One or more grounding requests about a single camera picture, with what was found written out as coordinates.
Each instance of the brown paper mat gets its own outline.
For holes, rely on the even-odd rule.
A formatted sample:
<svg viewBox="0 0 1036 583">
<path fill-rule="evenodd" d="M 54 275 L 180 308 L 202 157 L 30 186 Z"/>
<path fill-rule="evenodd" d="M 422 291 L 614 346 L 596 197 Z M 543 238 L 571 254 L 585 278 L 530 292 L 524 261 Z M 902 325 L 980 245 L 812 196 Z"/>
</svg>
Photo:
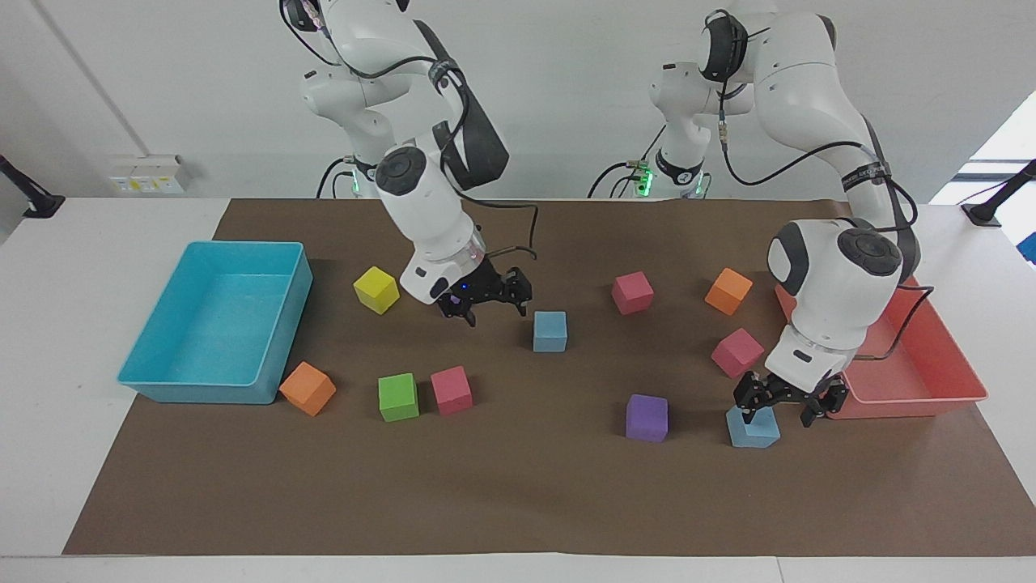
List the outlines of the brown paper mat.
<svg viewBox="0 0 1036 583">
<path fill-rule="evenodd" d="M 315 281 L 289 360 L 339 393 L 310 418 L 270 407 L 138 398 L 66 554 L 1036 555 L 1036 509 L 976 408 L 932 419 L 798 422 L 779 407 L 769 450 L 730 447 L 733 382 L 711 362 L 739 327 L 783 325 L 766 272 L 785 221 L 833 203 L 543 204 L 538 311 L 567 311 L 563 355 L 531 352 L 531 318 L 478 309 L 479 327 L 404 297 L 385 317 L 352 281 L 393 272 L 409 243 L 376 201 L 231 203 L 217 238 L 301 240 Z M 471 209 L 491 245 L 527 212 Z M 733 318 L 701 299 L 732 266 L 756 282 Z M 614 275 L 644 269 L 646 314 L 618 316 Z M 464 366 L 476 408 L 439 417 L 429 375 Z M 423 411 L 384 424 L 376 379 L 414 373 Z M 663 444 L 622 437 L 624 406 L 669 400 Z"/>
</svg>

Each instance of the red cube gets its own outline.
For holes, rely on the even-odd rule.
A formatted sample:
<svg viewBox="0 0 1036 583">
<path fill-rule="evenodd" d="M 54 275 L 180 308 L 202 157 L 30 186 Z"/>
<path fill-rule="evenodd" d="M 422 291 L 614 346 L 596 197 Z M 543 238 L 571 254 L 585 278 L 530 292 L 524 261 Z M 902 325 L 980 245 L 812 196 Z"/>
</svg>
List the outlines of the red cube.
<svg viewBox="0 0 1036 583">
<path fill-rule="evenodd" d="M 611 299 L 615 301 L 618 314 L 629 316 L 650 309 L 655 299 L 655 290 L 648 283 L 644 271 L 638 270 L 615 278 L 615 284 L 611 287 Z"/>
<path fill-rule="evenodd" d="M 713 352 L 713 360 L 726 376 L 740 379 L 758 362 L 766 351 L 744 328 L 723 340 Z"/>
<path fill-rule="evenodd" d="M 439 415 L 452 415 L 471 409 L 471 387 L 463 367 L 432 375 L 432 390 L 439 405 Z"/>
</svg>

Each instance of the orange cube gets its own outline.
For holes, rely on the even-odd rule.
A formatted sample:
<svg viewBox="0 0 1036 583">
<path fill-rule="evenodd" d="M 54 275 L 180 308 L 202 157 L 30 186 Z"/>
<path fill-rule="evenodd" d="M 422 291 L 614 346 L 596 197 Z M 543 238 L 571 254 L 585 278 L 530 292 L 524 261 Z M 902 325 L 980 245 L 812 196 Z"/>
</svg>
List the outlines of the orange cube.
<svg viewBox="0 0 1036 583">
<path fill-rule="evenodd" d="M 281 393 L 288 403 L 316 417 L 335 395 L 335 384 L 326 375 L 303 362 L 281 385 Z"/>
<path fill-rule="evenodd" d="M 752 280 L 727 267 L 719 273 L 706 296 L 706 303 L 726 316 L 733 316 L 752 288 Z"/>
</svg>

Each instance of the green led light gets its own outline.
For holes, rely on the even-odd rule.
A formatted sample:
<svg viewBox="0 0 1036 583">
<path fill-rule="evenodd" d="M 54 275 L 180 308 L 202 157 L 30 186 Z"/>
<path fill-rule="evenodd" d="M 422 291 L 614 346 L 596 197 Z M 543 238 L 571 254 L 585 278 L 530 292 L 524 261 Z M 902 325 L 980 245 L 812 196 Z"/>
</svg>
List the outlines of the green led light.
<svg viewBox="0 0 1036 583">
<path fill-rule="evenodd" d="M 644 171 L 644 175 L 640 176 L 640 183 L 637 184 L 637 194 L 643 197 L 651 196 L 651 186 L 654 182 L 655 172 L 652 172 L 651 170 Z"/>
</svg>

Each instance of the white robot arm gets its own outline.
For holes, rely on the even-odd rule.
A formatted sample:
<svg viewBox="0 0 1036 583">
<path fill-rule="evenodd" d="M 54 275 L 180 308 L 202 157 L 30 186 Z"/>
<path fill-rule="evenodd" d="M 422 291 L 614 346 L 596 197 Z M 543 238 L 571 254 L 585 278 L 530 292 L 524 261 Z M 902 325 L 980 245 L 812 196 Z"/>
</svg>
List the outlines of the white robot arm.
<svg viewBox="0 0 1036 583">
<path fill-rule="evenodd" d="M 842 178 L 854 216 L 803 220 L 786 225 L 769 251 L 771 272 L 798 300 L 792 322 L 771 352 L 771 375 L 749 373 L 735 399 L 746 421 L 755 411 L 780 402 L 805 403 L 807 427 L 844 401 L 839 374 L 853 362 L 868 328 L 885 311 L 896 286 L 914 270 L 920 247 L 898 200 L 898 184 L 866 119 L 842 90 L 835 64 L 835 29 L 831 21 L 808 12 L 777 13 L 769 0 L 739 0 L 729 10 L 710 14 L 701 34 L 699 63 L 667 65 L 652 88 L 666 115 L 663 150 L 656 162 L 684 171 L 700 169 L 701 136 L 688 132 L 687 119 L 698 113 L 719 114 L 720 140 L 727 152 L 725 116 L 744 113 L 728 87 L 752 86 L 755 111 L 775 141 L 817 155 Z M 680 94 L 690 96 L 677 110 Z M 748 181 L 746 185 L 765 180 Z"/>
<path fill-rule="evenodd" d="M 503 275 L 496 272 L 458 198 L 460 190 L 499 178 L 510 156 L 435 33 L 403 16 L 406 0 L 283 2 L 296 29 L 320 32 L 334 50 L 337 66 L 308 72 L 303 97 L 314 113 L 349 135 L 361 193 L 380 198 L 414 243 L 400 276 L 403 288 L 471 326 L 471 307 L 482 302 L 511 303 L 525 316 L 531 285 L 516 267 Z M 433 84 L 455 120 L 440 121 L 398 147 L 390 120 L 371 108 L 409 92 L 416 76 Z"/>
</svg>

